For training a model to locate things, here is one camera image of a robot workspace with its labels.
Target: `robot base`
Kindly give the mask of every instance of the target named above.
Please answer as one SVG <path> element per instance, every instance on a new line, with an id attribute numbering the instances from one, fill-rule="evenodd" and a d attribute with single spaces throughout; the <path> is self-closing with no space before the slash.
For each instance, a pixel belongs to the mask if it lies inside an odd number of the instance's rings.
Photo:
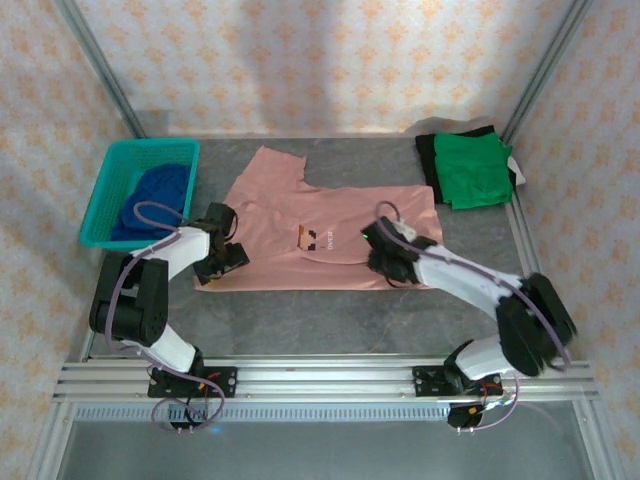
<path id="1" fill-rule="evenodd" d="M 500 375 L 487 375 L 480 380 L 465 385 L 462 390 L 456 387 L 455 383 L 448 379 L 447 368 L 445 366 L 416 366 L 412 369 L 413 386 L 416 397 L 453 397 L 467 395 L 470 398 L 482 398 L 485 396 L 501 396 L 502 380 Z"/>
<path id="2" fill-rule="evenodd" d="M 238 380 L 238 369 L 236 367 L 201 367 L 198 376 L 211 380 L 224 392 L 226 398 L 234 398 L 236 395 L 236 384 Z M 199 389 L 198 384 L 191 380 L 184 380 L 175 377 L 163 370 L 154 368 L 149 381 L 149 398 L 203 398 L 205 388 Z M 209 389 L 209 398 L 219 398 L 217 391 Z"/>

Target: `pink t-shirt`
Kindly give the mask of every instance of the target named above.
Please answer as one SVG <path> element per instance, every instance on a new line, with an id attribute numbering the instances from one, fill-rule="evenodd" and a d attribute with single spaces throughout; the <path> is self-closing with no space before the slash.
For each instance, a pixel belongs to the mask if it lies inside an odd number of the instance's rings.
<path id="1" fill-rule="evenodd" d="M 238 214 L 233 242 L 250 263 L 198 290 L 381 290 L 391 288 L 367 268 L 361 230 L 380 200 L 395 203 L 419 235 L 442 241 L 427 186 L 322 188 L 304 181 L 306 158 L 261 147 L 225 203 Z"/>

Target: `black cloth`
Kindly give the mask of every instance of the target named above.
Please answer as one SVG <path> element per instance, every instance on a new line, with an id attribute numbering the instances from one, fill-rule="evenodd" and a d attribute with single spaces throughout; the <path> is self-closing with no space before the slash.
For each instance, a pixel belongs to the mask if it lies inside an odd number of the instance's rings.
<path id="1" fill-rule="evenodd" d="M 456 133 L 455 135 L 475 138 L 494 133 L 495 131 L 496 130 L 493 125 L 487 125 L 469 132 Z M 440 188 L 440 181 L 438 180 L 438 172 L 436 171 L 435 138 L 435 133 L 430 133 L 429 135 L 418 135 L 416 137 L 416 148 L 420 155 L 420 163 L 422 164 L 425 182 L 433 189 L 433 201 L 438 205 L 444 202 L 442 201 L 442 189 Z M 511 169 L 509 169 L 509 180 L 511 181 L 511 185 L 515 188 L 516 174 L 511 171 Z"/>

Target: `wallpaper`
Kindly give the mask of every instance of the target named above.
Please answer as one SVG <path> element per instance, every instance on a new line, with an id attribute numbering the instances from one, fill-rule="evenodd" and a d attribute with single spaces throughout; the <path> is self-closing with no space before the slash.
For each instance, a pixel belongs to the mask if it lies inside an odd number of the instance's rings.
<path id="1" fill-rule="evenodd" d="M 151 135 L 501 129 L 569 0 L 80 0 Z"/>
<path id="2" fill-rule="evenodd" d="M 537 250 L 640 472 L 640 3 L 594 2 L 515 142 Z"/>
<path id="3" fill-rule="evenodd" d="M 76 239 L 128 134 L 52 1 L 3 2 L 0 56 L 0 478 L 16 480 L 86 330 L 97 259 Z"/>

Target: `plastic basket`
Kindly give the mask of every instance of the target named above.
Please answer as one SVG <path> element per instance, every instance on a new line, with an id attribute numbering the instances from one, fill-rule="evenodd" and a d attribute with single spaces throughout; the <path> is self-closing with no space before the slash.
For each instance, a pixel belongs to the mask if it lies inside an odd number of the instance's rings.
<path id="1" fill-rule="evenodd" d="M 196 183 L 200 144 L 186 138 L 126 140 L 109 147 L 87 209 L 80 242 L 88 247 L 130 252 L 157 242 L 157 239 L 111 241 L 111 230 L 125 201 L 147 170 L 167 163 L 189 165 L 189 186 L 183 215 L 189 217 Z"/>

